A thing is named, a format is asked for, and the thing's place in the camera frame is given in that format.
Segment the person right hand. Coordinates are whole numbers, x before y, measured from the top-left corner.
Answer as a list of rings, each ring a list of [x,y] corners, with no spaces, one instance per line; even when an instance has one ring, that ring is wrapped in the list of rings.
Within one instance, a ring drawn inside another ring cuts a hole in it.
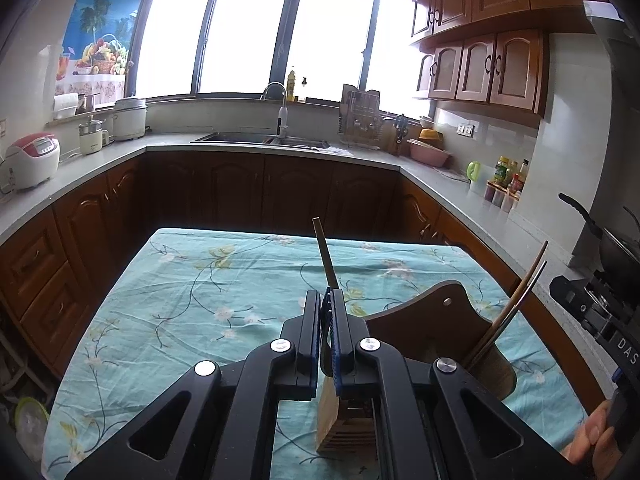
[[[608,424],[611,401],[603,401],[578,427],[573,441],[561,454],[572,464],[588,463],[597,479],[612,474],[623,453],[615,441],[615,428]]]

